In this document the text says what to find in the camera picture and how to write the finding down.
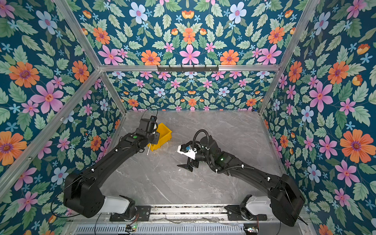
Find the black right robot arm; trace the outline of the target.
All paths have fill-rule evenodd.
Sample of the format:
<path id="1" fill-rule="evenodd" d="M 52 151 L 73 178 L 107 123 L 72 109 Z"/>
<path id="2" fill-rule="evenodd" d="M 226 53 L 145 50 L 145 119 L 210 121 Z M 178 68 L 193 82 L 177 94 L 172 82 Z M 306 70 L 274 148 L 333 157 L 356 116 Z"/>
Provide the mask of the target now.
<path id="1" fill-rule="evenodd" d="M 214 173 L 238 178 L 264 193 L 264 196 L 249 194 L 244 198 L 239 206 L 243 219 L 273 214 L 281 223 L 293 227 L 301 218 L 306 200 L 292 177 L 269 174 L 244 163 L 235 155 L 221 150 L 206 130 L 197 131 L 192 141 L 178 146 L 177 152 L 188 158 L 186 164 L 180 165 L 181 168 L 193 171 L 203 162 Z"/>

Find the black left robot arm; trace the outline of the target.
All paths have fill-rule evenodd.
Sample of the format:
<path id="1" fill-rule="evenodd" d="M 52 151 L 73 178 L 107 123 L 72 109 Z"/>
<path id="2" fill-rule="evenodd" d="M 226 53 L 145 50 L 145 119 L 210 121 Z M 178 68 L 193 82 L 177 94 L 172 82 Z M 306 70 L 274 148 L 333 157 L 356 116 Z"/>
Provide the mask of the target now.
<path id="1" fill-rule="evenodd" d="M 78 214 L 91 218 L 99 213 L 120 214 L 126 220 L 136 217 L 135 201 L 127 196 L 105 196 L 100 188 L 107 178 L 126 160 L 144 152 L 149 144 L 155 144 L 157 116 L 141 118 L 139 127 L 123 136 L 116 147 L 81 173 L 71 173 L 66 177 L 63 204 Z"/>

